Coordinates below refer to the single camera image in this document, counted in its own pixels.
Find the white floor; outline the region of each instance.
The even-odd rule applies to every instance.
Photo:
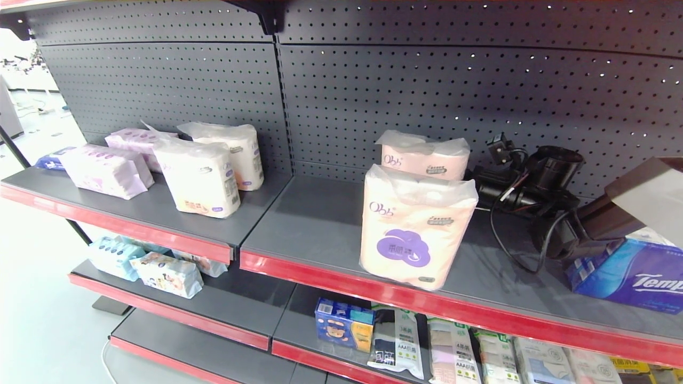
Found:
[[[19,105],[46,98],[16,92],[12,97]],[[59,95],[51,98],[64,103]],[[60,115],[21,118],[26,133],[15,143],[30,163],[85,143],[74,120]],[[20,170],[7,146],[0,145],[0,178]],[[104,233],[83,227],[91,238]],[[64,219],[0,198],[0,258],[8,266],[0,282],[0,383],[110,383],[100,352],[123,318],[91,308],[98,295],[69,284],[67,274],[86,259],[85,248]],[[107,363],[119,384],[202,382],[113,347]]]

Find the toilet paper package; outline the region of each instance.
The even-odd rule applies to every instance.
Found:
[[[539,340],[514,338],[514,350],[523,384],[576,384],[562,347]]]
[[[198,143],[225,143],[230,148],[230,163],[241,191],[255,191],[263,184],[263,166],[256,128],[251,124],[226,126],[190,122],[178,126]]]
[[[508,336],[485,329],[476,329],[474,335],[479,340],[484,384],[520,384]]]
[[[240,207],[230,151],[224,143],[161,135],[154,154],[179,211],[224,219]]]
[[[204,286],[199,269],[192,262],[150,252],[130,261],[146,286],[192,299]]]
[[[173,255],[179,260],[195,263],[200,272],[211,277],[218,277],[223,274],[223,272],[227,271],[227,265],[223,264],[222,262],[209,260],[202,256],[193,255],[183,251],[176,251],[175,249],[173,250]]]
[[[85,144],[60,160],[78,188],[130,200],[154,184],[142,155],[133,151]]]
[[[165,133],[172,137],[178,137],[177,133]],[[145,129],[124,128],[120,131],[110,133],[104,140],[110,148],[120,148],[138,152],[145,159],[145,163],[152,172],[161,173],[161,166],[154,156],[154,143],[159,140],[159,136]]]
[[[126,244],[118,237],[107,236],[90,243],[88,247],[89,259],[95,268],[130,282],[138,279],[138,274],[130,261],[145,255],[142,247]]]
[[[462,180],[470,147],[465,139],[444,142],[426,136],[388,130],[375,142],[382,145],[382,165],[443,180]]]
[[[361,266],[426,290],[441,288],[477,201],[473,180],[373,165],[365,175]]]
[[[432,352],[431,384],[481,384],[481,375],[469,337],[469,327],[428,317]]]
[[[375,311],[375,326],[367,364],[394,372],[408,370],[424,380],[415,313],[377,303],[372,304],[372,310]]]

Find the cloud logo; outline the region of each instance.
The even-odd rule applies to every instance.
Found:
[[[432,259],[427,243],[413,231],[390,230],[377,242],[380,255],[391,260],[403,260],[407,265],[422,267]]]

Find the metal shelf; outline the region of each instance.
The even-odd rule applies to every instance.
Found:
[[[483,212],[474,214],[441,290],[370,275],[359,266],[362,210],[362,184],[295,176],[240,248],[240,267],[498,332],[682,364],[683,314],[574,294],[554,262],[538,276],[521,271],[498,248]],[[535,255],[526,222],[497,221],[512,251]]]
[[[274,355],[363,383],[428,383],[428,380],[416,379],[407,371],[391,372],[368,367],[369,353],[319,340],[314,314],[320,297],[353,305],[369,305],[362,299],[353,299],[310,286],[296,286],[273,335]],[[422,343],[423,371],[428,376],[430,359],[426,327],[419,329],[419,337]]]
[[[306,377],[310,384],[325,382],[324,373],[308,372],[310,368],[141,310],[126,317],[110,340],[113,346],[210,383],[300,383],[294,377]]]
[[[69,274],[78,286],[267,351],[295,284],[239,269],[203,278],[204,288],[185,299],[100,272],[87,260]]]
[[[240,192],[241,207],[226,219],[178,212],[162,175],[150,190],[123,200],[74,186],[66,172],[28,168],[0,182],[0,196],[40,210],[96,225],[229,264],[239,246],[290,179],[266,174],[258,191]]]

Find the pink tissue package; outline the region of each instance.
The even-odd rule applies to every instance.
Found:
[[[178,137],[177,133],[166,133],[166,135]],[[150,171],[162,173],[161,166],[156,160],[156,156],[154,156],[154,151],[152,151],[154,143],[159,140],[156,133],[147,131],[146,129],[124,128],[120,131],[110,133],[104,140],[110,148],[131,150],[142,154]]]
[[[154,184],[142,155],[86,144],[61,157],[76,187],[129,200]]]

